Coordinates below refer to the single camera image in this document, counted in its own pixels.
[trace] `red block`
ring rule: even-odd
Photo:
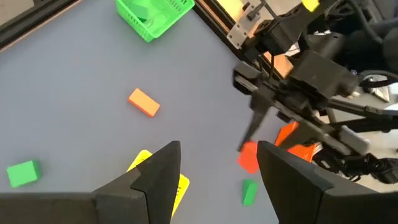
[[[248,173],[255,174],[259,170],[257,162],[257,143],[254,141],[246,142],[238,157],[238,164]]]

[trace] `green plastic basket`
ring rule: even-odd
[[[116,0],[119,15],[146,42],[162,35],[194,5],[194,0]]]

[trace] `orange wooden block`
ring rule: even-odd
[[[254,141],[244,143],[237,162],[248,173],[255,174],[259,170],[257,143]]]
[[[291,124],[288,124],[286,126],[284,126],[278,135],[278,138],[276,139],[275,145],[279,146],[279,144],[282,143],[282,141],[288,136],[290,135],[294,129],[296,129],[299,126],[298,122],[293,122]],[[312,161],[312,157],[313,157],[313,153],[316,149],[316,145],[312,145],[309,147],[305,147],[302,145],[296,145],[291,147],[288,152],[292,153],[293,155],[299,156],[300,158],[311,162]]]
[[[151,118],[155,116],[157,110],[160,108],[160,105],[156,101],[138,88],[131,93],[128,101]]]

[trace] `gray tabletop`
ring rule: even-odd
[[[237,61],[193,11],[147,44],[113,0],[83,1],[0,55],[0,192],[90,192],[179,140],[191,184],[172,223],[277,223],[260,175],[236,163],[251,117]],[[127,102],[135,88],[160,103],[154,118]],[[283,125],[271,111],[256,137]],[[43,177],[11,189],[7,166],[31,159]],[[246,208],[248,178],[260,184]]]

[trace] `orange block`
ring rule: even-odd
[[[151,97],[146,95],[138,88],[136,88],[133,93],[131,93],[128,102],[138,107],[138,109],[140,109],[151,118],[155,116],[157,110],[159,110],[160,108],[160,105],[156,101],[154,101]]]
[[[255,174],[257,170],[259,170],[259,163],[257,161],[257,143],[254,141],[244,143],[237,162],[248,173]]]
[[[290,135],[294,129],[296,129],[299,126],[298,122],[293,122],[291,124],[288,124],[286,126],[284,126],[278,135],[278,138],[275,141],[275,145],[279,146],[280,143],[282,143],[282,141],[288,136]],[[288,152],[292,153],[293,155],[299,156],[300,158],[311,162],[312,161],[312,157],[313,157],[313,153],[316,149],[316,145],[312,145],[309,147],[305,147],[302,145],[296,145],[291,147]]]

